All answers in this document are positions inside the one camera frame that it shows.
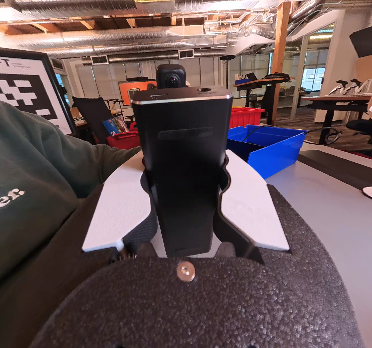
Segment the black floor lamp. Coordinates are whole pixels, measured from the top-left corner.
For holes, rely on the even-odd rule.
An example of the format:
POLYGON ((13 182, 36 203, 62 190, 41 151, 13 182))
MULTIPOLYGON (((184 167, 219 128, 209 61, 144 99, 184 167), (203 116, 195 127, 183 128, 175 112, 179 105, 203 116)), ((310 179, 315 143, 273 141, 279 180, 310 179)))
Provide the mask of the black floor lamp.
POLYGON ((229 89, 229 63, 233 60, 236 56, 235 55, 224 55, 220 57, 220 61, 226 64, 226 89, 229 89))

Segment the wooden support post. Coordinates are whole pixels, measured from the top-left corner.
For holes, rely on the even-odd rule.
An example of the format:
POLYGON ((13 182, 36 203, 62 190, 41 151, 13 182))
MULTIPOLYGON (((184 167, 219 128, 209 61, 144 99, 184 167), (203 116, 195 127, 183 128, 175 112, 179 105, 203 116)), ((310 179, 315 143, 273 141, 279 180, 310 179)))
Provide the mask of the wooden support post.
MULTIPOLYGON (((281 3, 277 10, 276 38, 275 38, 273 62, 272 62, 273 72, 282 72, 290 9, 291 9, 291 2, 286 1, 286 2, 281 3)), ((272 126, 275 125, 276 117, 277 117, 277 107, 278 107, 278 102, 279 102, 280 85, 276 84, 274 86, 274 90, 275 91, 274 91, 274 96, 273 96, 273 110, 272 110, 272 120, 271 120, 272 126)))

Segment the black backpack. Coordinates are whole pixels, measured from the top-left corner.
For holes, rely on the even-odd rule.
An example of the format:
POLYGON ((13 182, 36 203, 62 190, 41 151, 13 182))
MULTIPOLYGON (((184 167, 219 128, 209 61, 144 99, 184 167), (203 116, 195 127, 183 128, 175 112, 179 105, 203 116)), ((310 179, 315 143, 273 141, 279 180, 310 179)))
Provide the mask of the black backpack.
POLYGON ((290 82, 291 77, 286 73, 274 72, 266 75, 262 80, 279 80, 281 83, 290 82))

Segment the shiny metal tools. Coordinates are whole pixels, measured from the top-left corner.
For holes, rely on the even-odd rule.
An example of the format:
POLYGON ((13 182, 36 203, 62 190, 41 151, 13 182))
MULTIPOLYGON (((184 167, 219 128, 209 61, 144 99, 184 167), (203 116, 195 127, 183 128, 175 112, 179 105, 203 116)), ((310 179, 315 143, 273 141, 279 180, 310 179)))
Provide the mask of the shiny metal tools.
POLYGON ((348 81, 338 80, 336 81, 337 86, 329 93, 329 95, 355 95, 359 93, 362 82, 357 79, 352 79, 348 84, 348 81))

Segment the orange wall screen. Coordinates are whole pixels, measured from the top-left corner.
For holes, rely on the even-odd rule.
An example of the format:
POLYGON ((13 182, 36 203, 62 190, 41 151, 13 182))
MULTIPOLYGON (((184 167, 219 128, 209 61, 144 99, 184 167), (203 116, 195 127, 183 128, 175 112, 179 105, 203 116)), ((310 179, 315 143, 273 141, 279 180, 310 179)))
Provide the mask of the orange wall screen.
POLYGON ((139 91, 147 89, 148 84, 156 85, 155 79, 120 81, 118 82, 119 91, 124 105, 131 105, 134 95, 139 91))

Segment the wooden side table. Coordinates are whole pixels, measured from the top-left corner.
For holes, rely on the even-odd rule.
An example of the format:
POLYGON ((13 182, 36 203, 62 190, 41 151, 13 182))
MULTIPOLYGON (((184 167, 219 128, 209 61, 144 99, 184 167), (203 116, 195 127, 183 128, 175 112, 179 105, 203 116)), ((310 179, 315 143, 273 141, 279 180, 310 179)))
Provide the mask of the wooden side table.
POLYGON ((335 111, 367 112, 370 99, 371 94, 305 97, 304 100, 312 102, 311 109, 327 111, 318 144, 323 146, 327 144, 335 111))

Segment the blue plastic bin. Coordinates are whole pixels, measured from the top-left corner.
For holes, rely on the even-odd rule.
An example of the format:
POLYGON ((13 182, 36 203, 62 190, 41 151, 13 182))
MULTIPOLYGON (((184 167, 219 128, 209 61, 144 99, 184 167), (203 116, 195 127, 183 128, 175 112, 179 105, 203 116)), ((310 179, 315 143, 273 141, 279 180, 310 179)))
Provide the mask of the blue plastic bin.
POLYGON ((229 129, 227 139, 263 146, 249 155, 247 164, 267 179, 297 161, 306 133, 307 130, 247 125, 229 129))

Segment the tan wooden document board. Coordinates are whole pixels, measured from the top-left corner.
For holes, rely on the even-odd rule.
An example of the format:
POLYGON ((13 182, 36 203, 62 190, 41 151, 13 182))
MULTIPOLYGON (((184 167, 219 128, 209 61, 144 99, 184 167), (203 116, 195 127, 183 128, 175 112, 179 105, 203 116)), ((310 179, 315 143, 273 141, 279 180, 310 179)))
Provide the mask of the tan wooden document board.
POLYGON ((350 40, 357 54, 353 95, 366 96, 372 91, 372 27, 352 33, 350 40))

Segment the framed black-white marker board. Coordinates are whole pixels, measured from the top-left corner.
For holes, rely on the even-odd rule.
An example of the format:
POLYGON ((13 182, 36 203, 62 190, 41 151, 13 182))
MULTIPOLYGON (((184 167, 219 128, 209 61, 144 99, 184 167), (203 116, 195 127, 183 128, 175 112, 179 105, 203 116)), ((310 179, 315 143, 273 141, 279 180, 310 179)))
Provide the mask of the framed black-white marker board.
POLYGON ((0 97, 21 111, 36 114, 64 134, 77 129, 46 53, 0 48, 0 97))

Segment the large black USB hub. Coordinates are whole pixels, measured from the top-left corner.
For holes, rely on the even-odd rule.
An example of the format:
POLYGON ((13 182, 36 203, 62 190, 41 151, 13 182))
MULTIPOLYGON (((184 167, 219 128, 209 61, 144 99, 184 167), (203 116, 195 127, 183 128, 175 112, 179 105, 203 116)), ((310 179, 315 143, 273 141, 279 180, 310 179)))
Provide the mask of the large black USB hub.
POLYGON ((167 257, 211 249, 232 102, 229 90, 197 87, 131 101, 167 257))

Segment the window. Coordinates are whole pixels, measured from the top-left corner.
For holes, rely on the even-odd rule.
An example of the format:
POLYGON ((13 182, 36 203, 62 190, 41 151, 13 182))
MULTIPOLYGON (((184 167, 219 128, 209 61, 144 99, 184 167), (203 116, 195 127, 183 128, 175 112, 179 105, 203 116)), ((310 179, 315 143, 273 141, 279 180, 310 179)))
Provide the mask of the window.
POLYGON ((303 71, 301 87, 305 91, 319 92, 322 87, 325 67, 305 68, 303 71))

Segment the black divider of blue bin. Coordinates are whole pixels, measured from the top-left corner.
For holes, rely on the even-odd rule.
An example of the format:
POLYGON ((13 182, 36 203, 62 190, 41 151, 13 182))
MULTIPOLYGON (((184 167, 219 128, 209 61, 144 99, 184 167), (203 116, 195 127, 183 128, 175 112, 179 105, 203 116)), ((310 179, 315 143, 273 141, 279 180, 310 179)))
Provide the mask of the black divider of blue bin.
POLYGON ((264 148, 263 146, 254 143, 231 139, 227 139, 226 143, 226 150, 231 150, 235 155, 239 156, 246 163, 248 162, 249 155, 252 152, 263 148, 264 148))

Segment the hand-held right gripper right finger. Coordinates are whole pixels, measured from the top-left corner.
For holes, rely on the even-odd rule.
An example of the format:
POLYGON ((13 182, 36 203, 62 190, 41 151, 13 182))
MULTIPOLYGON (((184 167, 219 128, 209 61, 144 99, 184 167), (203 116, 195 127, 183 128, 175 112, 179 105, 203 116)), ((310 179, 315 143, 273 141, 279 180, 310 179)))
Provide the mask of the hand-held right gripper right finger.
POLYGON ((213 232, 238 258, 263 263, 262 249, 290 251, 266 181, 231 150, 221 172, 213 232))

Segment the colourful printed boxes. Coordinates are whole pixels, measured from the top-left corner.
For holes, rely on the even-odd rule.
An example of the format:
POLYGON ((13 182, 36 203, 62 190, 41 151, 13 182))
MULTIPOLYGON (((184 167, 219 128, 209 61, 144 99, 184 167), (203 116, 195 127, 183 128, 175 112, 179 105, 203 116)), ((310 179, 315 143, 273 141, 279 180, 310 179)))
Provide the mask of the colourful printed boxes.
POLYGON ((102 121, 103 126, 110 136, 115 136, 120 133, 129 132, 129 129, 122 115, 102 121))

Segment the red plastic bin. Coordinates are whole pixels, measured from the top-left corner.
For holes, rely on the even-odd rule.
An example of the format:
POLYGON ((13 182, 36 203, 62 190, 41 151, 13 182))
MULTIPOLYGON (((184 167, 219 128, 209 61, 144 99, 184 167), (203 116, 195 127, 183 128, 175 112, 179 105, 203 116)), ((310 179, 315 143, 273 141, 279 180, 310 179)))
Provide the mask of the red plastic bin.
POLYGON ((229 129, 246 127, 247 125, 259 125, 264 109, 232 107, 229 129))

